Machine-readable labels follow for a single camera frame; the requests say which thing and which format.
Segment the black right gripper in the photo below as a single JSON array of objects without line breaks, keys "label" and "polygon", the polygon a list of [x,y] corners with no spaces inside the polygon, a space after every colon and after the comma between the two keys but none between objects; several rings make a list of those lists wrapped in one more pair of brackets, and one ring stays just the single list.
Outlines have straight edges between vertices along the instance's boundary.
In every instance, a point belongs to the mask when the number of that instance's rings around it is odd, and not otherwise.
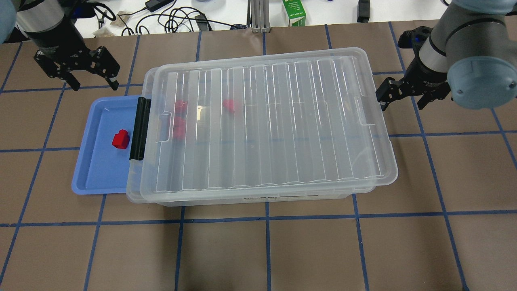
[{"label": "black right gripper", "polygon": [[432,57],[434,46],[429,43],[432,28],[419,26],[404,31],[399,37],[397,47],[412,49],[415,57],[406,68],[400,80],[388,77],[376,90],[377,101],[385,111],[391,101],[399,101],[409,96],[419,96],[418,109],[423,110],[430,102],[443,100],[451,92],[444,68],[429,68],[423,58]]}]

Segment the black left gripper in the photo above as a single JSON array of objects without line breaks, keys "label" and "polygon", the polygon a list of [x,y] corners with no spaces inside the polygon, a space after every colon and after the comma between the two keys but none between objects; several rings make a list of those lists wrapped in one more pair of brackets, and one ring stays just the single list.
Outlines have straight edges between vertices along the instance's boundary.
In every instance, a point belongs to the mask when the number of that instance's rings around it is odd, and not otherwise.
[{"label": "black left gripper", "polygon": [[118,61],[105,46],[88,48],[70,20],[61,20],[52,28],[33,33],[33,42],[39,48],[34,59],[48,77],[62,79],[78,91],[80,82],[72,72],[87,71],[108,81],[112,90],[118,90]]}]

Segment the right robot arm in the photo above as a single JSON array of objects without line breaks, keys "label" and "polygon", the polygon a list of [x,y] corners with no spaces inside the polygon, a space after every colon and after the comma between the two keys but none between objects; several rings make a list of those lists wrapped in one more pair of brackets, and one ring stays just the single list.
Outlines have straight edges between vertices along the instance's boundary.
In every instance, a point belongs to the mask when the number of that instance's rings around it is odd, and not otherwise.
[{"label": "right robot arm", "polygon": [[515,6],[515,0],[453,0],[434,27],[401,34],[397,46],[415,57],[403,78],[386,78],[376,90],[382,111],[409,96],[420,98],[419,110],[449,95],[471,110],[515,99],[516,42],[505,22]]}]

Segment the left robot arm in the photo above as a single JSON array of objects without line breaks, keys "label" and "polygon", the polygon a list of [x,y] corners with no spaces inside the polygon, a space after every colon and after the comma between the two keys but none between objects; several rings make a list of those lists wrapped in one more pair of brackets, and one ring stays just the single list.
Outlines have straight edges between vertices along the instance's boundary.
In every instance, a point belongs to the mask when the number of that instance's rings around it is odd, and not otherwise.
[{"label": "left robot arm", "polygon": [[34,60],[50,78],[58,78],[72,90],[81,84],[74,71],[86,71],[105,79],[112,90],[119,87],[120,65],[104,46],[90,49],[57,0],[2,0],[1,41],[18,27],[38,50]]}]

